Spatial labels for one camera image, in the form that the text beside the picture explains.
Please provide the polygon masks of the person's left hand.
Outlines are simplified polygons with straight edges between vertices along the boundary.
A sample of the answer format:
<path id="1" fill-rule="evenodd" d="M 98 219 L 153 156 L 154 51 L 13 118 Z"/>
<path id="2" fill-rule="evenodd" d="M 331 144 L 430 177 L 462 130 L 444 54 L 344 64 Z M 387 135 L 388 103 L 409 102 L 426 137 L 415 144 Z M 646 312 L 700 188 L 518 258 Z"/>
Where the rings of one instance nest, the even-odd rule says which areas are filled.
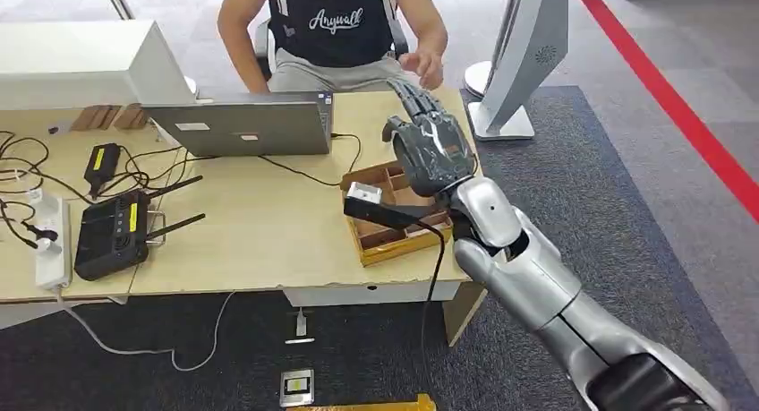
<path id="1" fill-rule="evenodd" d="M 444 81 L 442 55 L 433 50 L 418 47 L 400 56 L 401 67 L 419 77 L 419 84 L 426 90 L 435 90 Z"/>

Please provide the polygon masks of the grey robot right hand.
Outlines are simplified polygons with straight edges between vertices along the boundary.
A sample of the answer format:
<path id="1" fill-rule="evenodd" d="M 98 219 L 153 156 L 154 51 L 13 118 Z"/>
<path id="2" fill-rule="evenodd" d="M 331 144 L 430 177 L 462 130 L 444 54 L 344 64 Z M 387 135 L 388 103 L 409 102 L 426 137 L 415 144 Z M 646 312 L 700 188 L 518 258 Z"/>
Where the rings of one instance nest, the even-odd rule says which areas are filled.
<path id="1" fill-rule="evenodd" d="M 387 85 L 409 119 L 390 116 L 381 139 L 392 145 L 412 190 L 433 197 L 473 176 L 476 156 L 456 117 L 427 90 L 396 79 Z"/>

